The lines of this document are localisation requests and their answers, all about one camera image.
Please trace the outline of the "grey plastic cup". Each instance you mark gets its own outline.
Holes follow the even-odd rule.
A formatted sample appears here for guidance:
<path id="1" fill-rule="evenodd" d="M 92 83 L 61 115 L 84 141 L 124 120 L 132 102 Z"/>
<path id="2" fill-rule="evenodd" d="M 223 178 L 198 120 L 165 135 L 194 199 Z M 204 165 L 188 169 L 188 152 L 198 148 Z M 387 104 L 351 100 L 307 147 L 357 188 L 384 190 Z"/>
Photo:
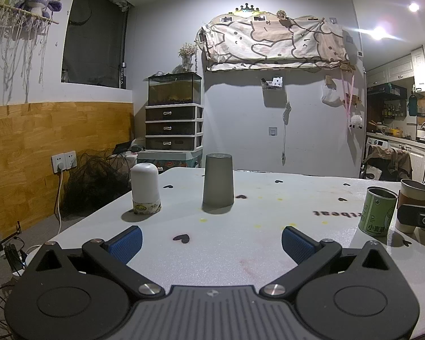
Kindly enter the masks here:
<path id="1" fill-rule="evenodd" d="M 234 204 L 233 157 L 230 154 L 208 154 L 203 186 L 203 206 L 209 210 Z"/>

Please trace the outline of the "paper cup with brown sleeve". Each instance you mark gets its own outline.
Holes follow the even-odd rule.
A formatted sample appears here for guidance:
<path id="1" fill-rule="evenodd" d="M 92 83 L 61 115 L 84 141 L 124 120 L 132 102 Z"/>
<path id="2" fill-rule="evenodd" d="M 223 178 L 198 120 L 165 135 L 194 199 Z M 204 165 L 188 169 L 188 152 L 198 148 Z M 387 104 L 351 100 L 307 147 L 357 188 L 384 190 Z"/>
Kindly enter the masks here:
<path id="1" fill-rule="evenodd" d="M 398 208 L 403 204 L 425 207 L 425 184 L 415 180 L 401 180 L 401 188 L 398 194 Z M 395 227 L 405 234 L 412 234 L 416 227 L 403 225 L 396 220 Z"/>

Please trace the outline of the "white upside-down cup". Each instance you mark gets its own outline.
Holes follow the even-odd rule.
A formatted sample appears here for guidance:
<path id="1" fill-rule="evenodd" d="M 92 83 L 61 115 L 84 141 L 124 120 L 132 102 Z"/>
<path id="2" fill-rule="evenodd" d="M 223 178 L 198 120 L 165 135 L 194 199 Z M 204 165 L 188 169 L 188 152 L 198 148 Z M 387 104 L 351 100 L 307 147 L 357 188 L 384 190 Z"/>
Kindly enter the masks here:
<path id="1" fill-rule="evenodd" d="M 153 215 L 161 208 L 159 171 L 152 163 L 138 163 L 130 170 L 133 212 Z"/>

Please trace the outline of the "green tin can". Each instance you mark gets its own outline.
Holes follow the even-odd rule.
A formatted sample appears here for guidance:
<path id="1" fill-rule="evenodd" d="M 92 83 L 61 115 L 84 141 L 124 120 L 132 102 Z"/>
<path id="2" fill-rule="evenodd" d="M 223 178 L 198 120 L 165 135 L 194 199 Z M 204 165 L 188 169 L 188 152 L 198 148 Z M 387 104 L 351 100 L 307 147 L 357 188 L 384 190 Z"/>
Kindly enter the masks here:
<path id="1" fill-rule="evenodd" d="M 369 236 L 387 236 L 397 201 L 397 194 L 388 189 L 368 187 L 358 228 Z"/>

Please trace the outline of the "chair with brown cloth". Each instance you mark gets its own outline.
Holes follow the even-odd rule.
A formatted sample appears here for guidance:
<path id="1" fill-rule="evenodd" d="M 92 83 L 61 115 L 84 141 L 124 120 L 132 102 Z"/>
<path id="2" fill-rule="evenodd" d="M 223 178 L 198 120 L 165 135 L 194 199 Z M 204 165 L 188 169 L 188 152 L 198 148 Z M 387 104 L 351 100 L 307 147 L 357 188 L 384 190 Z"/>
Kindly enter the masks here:
<path id="1" fill-rule="evenodd" d="M 382 181 L 412 179 L 411 156 L 406 150 L 371 145 L 363 160 L 363 165 L 366 169 L 375 167 L 381 170 L 379 180 Z"/>

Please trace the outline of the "teal cabinet under drawers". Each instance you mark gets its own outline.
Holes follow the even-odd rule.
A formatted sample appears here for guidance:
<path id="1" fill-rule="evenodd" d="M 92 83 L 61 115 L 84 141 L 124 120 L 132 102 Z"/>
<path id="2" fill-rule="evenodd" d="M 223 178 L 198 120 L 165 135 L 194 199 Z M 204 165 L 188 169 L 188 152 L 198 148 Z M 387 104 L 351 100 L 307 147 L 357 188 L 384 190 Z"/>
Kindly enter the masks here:
<path id="1" fill-rule="evenodd" d="M 203 149 L 194 151 L 145 150 L 137 155 L 137 163 L 153 163 L 163 171 L 173 167 L 201 167 Z"/>

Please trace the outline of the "white hanging plush sheep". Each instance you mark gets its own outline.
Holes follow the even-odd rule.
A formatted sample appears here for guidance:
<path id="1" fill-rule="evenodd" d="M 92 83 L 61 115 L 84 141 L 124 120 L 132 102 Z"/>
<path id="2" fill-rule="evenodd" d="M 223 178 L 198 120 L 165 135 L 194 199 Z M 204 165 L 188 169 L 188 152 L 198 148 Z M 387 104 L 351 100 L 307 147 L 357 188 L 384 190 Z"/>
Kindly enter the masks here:
<path id="1" fill-rule="evenodd" d="M 355 128 L 362 129 L 363 124 L 364 124 L 364 121 L 361 115 L 354 114 L 350 117 L 349 127 L 351 129 L 355 129 Z"/>

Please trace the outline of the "white drawer unit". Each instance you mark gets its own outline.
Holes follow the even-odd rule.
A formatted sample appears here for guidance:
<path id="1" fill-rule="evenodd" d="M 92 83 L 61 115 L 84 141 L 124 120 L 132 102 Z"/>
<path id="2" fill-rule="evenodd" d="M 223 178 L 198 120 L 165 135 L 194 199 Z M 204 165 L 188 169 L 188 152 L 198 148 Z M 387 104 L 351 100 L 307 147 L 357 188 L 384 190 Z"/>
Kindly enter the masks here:
<path id="1" fill-rule="evenodd" d="M 146 106 L 146 149 L 197 151 L 203 147 L 203 106 Z"/>

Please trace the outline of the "white hanging bag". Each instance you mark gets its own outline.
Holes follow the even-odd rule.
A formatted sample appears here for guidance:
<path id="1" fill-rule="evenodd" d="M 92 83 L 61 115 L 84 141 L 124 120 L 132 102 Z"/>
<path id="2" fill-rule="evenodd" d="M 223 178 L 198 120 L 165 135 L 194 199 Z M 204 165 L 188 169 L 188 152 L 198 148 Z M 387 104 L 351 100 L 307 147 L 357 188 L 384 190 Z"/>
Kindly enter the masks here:
<path id="1" fill-rule="evenodd" d="M 321 101 L 329 107 L 340 107 L 342 101 L 335 84 L 325 84 L 322 88 Z"/>

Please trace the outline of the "glass fish tank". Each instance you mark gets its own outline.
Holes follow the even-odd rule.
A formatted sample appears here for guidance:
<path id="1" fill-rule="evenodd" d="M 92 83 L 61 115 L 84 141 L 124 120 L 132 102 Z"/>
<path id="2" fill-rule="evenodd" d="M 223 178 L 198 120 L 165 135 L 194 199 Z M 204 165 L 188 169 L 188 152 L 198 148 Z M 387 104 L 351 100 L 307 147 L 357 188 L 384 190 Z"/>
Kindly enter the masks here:
<path id="1" fill-rule="evenodd" d="M 148 77 L 148 105 L 201 104 L 202 78 L 194 72 Z"/>

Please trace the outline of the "dark window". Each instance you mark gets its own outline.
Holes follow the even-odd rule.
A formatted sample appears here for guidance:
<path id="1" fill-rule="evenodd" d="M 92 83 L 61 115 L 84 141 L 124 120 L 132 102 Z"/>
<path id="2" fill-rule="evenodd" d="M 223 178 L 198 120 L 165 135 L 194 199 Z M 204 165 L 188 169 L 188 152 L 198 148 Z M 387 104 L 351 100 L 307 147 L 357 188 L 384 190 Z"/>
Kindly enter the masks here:
<path id="1" fill-rule="evenodd" d="M 126 0 L 73 0 L 63 51 L 61 81 L 126 88 Z"/>

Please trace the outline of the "dried flower vase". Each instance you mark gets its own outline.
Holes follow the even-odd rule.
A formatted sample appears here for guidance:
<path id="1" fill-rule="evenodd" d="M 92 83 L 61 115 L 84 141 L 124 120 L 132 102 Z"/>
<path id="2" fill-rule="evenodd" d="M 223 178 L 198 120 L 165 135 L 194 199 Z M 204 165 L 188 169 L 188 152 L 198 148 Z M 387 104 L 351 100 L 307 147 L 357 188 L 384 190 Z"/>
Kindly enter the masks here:
<path id="1" fill-rule="evenodd" d="M 196 55 L 196 45 L 190 42 L 184 43 L 179 49 L 178 55 L 181 58 L 182 70 L 191 71 L 194 56 Z"/>

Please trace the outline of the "patterned hanging blanket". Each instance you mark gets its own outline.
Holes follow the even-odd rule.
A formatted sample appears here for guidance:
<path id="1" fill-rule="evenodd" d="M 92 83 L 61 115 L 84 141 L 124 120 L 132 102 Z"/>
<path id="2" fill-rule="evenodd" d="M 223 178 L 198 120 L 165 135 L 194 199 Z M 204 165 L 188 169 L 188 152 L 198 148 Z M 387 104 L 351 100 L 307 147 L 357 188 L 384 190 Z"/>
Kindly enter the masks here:
<path id="1" fill-rule="evenodd" d="M 283 11 L 249 18 L 220 15 L 197 32 L 206 70 L 334 70 L 350 65 L 343 29 L 324 18 Z"/>

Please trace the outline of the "purple plush toy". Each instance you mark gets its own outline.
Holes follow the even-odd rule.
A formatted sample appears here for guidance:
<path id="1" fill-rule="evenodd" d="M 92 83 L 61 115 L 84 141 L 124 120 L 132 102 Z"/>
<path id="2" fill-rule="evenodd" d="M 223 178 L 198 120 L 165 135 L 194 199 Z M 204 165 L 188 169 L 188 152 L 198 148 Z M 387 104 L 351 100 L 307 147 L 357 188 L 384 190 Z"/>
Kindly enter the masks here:
<path id="1" fill-rule="evenodd" d="M 23 0 L 14 7 L 25 11 L 24 15 L 28 21 L 48 22 L 51 18 L 50 12 L 60 12 L 62 3 L 58 0 Z"/>

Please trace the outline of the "white wall power socket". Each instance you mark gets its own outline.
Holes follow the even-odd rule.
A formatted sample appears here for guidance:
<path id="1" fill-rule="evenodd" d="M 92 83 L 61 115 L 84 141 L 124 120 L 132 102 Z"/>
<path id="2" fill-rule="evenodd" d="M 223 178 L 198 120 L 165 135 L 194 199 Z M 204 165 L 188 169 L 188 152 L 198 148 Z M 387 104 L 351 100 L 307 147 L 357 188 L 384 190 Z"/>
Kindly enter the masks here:
<path id="1" fill-rule="evenodd" d="M 76 157 L 77 153 L 75 150 L 69 151 L 67 153 L 53 155 L 51 157 L 53 172 L 59 173 L 77 167 Z"/>

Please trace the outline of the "macrame wall hanging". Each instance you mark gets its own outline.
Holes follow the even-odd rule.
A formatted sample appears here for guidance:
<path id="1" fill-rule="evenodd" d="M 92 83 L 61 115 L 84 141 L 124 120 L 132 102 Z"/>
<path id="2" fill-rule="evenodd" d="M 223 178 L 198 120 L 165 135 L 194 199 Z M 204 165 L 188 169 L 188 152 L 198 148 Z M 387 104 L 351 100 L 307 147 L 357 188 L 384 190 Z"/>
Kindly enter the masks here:
<path id="1" fill-rule="evenodd" d="M 25 11 L 14 7 L 23 0 L 0 0 L 0 83 L 2 105 L 12 100 L 14 78 L 22 79 L 24 101 L 28 102 L 33 58 L 40 59 L 38 83 L 43 83 L 46 45 L 51 26 L 56 25 L 54 13 L 48 22 L 28 21 Z"/>

